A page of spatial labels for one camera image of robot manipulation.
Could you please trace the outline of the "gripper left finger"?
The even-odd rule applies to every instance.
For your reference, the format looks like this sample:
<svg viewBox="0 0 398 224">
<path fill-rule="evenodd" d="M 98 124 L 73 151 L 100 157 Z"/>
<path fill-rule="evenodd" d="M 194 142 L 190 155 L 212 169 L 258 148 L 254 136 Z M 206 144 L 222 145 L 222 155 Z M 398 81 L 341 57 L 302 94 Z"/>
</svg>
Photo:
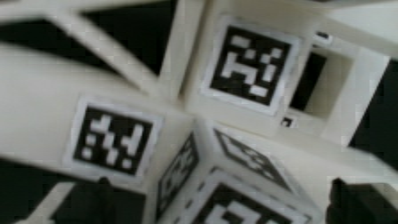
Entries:
<svg viewBox="0 0 398 224">
<path fill-rule="evenodd" d="M 116 224 L 114 189 L 107 178 L 80 183 L 48 218 L 18 220 L 14 224 Z"/>
</svg>

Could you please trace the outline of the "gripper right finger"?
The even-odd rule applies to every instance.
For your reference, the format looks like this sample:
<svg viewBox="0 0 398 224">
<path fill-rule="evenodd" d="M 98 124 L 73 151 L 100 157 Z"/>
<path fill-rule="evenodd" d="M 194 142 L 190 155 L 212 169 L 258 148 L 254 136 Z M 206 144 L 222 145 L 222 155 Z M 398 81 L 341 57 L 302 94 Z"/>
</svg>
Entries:
<svg viewBox="0 0 398 224">
<path fill-rule="evenodd" d="M 332 180 L 325 224 L 398 224 L 398 190 L 388 183 Z"/>
</svg>

